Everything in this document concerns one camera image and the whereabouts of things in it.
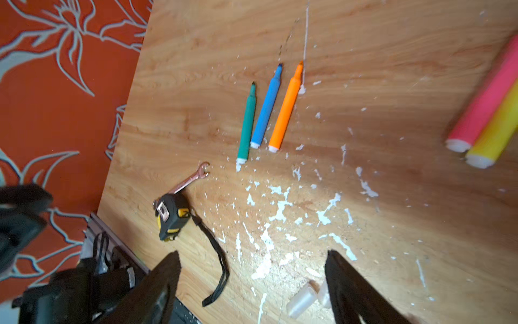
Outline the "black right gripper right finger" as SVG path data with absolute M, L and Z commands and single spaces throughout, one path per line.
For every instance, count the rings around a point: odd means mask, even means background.
M 409 323 L 336 250 L 325 263 L 326 283 L 336 323 Z

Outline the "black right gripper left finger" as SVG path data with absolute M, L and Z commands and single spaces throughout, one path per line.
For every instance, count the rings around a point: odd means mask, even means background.
M 94 254 L 108 270 L 94 282 L 95 323 L 169 323 L 182 270 L 179 254 L 170 252 L 149 269 L 131 251 Z

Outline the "pink highlighter pen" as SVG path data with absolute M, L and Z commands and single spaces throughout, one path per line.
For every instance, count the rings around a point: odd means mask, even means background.
M 512 36 L 503 54 L 492 67 L 482 88 L 469 102 L 463 115 L 450 131 L 445 146 L 451 151 L 468 151 L 517 80 L 517 36 Z

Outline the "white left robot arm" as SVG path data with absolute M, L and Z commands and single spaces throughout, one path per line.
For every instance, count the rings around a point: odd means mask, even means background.
M 1 189 L 1 271 L 13 269 L 19 252 L 45 229 L 41 215 L 52 202 L 53 197 L 36 184 Z M 135 286 L 133 268 L 113 268 L 108 248 L 108 234 L 97 234 L 90 258 L 16 298 L 12 308 L 20 310 L 19 323 L 99 322 Z

